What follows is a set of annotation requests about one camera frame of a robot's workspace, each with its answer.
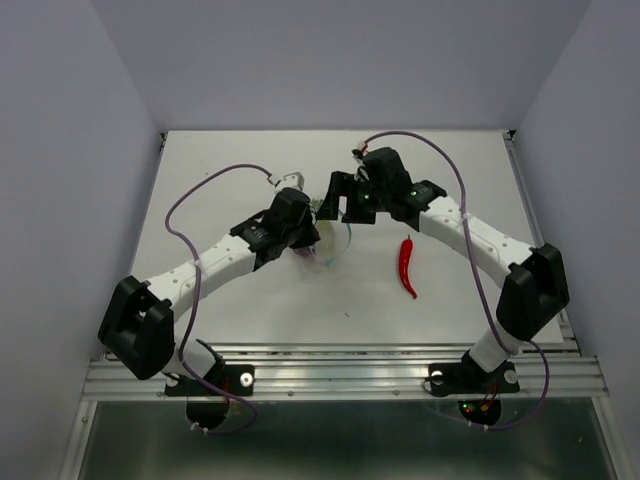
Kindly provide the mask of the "clear zip top bag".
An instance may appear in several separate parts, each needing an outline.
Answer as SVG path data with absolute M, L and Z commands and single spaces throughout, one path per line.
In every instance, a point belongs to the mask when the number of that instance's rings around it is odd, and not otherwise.
M 294 258 L 305 268 L 314 271 L 335 266 L 349 248 L 353 236 L 351 225 L 341 222 L 344 215 L 342 210 L 338 210 L 337 220 L 316 219 L 315 214 L 321 204 L 321 199 L 311 200 L 312 219 L 320 239 L 311 246 L 293 250 Z

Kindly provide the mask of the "purple onion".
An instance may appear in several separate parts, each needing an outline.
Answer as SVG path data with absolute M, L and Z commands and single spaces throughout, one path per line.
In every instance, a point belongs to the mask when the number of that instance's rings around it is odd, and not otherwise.
M 307 261 L 315 261 L 316 260 L 316 250 L 314 246 L 307 246 L 294 249 L 294 253 Z

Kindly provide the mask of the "white radish with leaves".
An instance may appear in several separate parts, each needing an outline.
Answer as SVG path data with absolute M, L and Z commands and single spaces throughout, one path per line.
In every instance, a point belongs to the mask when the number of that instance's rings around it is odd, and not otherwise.
M 315 220 L 315 228 L 320 239 L 313 245 L 316 250 L 316 258 L 325 263 L 330 263 L 336 253 L 336 234 L 333 224 L 328 220 Z

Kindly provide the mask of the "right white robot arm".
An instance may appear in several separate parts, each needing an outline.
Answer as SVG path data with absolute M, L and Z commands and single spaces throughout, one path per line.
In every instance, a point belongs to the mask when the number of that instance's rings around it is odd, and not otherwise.
M 469 260 L 474 274 L 484 272 L 500 287 L 494 323 L 460 366 L 461 381 L 472 390 L 491 384 L 496 369 L 569 302 L 556 247 L 514 240 L 467 213 L 438 185 L 413 181 L 389 147 L 365 154 L 354 173 L 333 172 L 318 217 L 372 224 L 380 213 L 449 246 Z

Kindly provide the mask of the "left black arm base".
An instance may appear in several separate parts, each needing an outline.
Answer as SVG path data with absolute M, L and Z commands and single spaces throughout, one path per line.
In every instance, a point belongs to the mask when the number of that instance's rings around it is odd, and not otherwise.
M 188 402 L 185 415 L 192 431 L 205 436 L 239 433 L 258 420 L 256 406 L 242 395 L 241 377 L 252 369 L 229 367 L 203 340 L 180 342 L 161 373 L 168 387 L 184 396 L 209 396 L 211 402 Z

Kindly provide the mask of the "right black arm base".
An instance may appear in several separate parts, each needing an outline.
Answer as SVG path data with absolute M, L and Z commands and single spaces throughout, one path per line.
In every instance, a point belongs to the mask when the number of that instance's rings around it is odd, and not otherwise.
M 502 415 L 499 396 L 519 393 L 520 384 L 512 362 L 503 361 L 486 372 L 465 352 L 456 362 L 429 364 L 423 389 L 438 398 L 459 395 L 460 420 L 490 430 Z

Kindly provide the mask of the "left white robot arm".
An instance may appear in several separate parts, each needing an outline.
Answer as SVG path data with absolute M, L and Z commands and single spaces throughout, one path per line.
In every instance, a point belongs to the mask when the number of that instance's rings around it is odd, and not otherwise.
M 158 373 L 186 376 L 199 393 L 222 382 L 222 359 L 174 324 L 197 304 L 236 278 L 279 258 L 287 248 L 319 240 L 309 197 L 294 188 L 276 193 L 271 206 L 233 227 L 222 239 L 170 271 L 146 280 L 130 275 L 115 287 L 98 331 L 99 341 L 140 380 Z

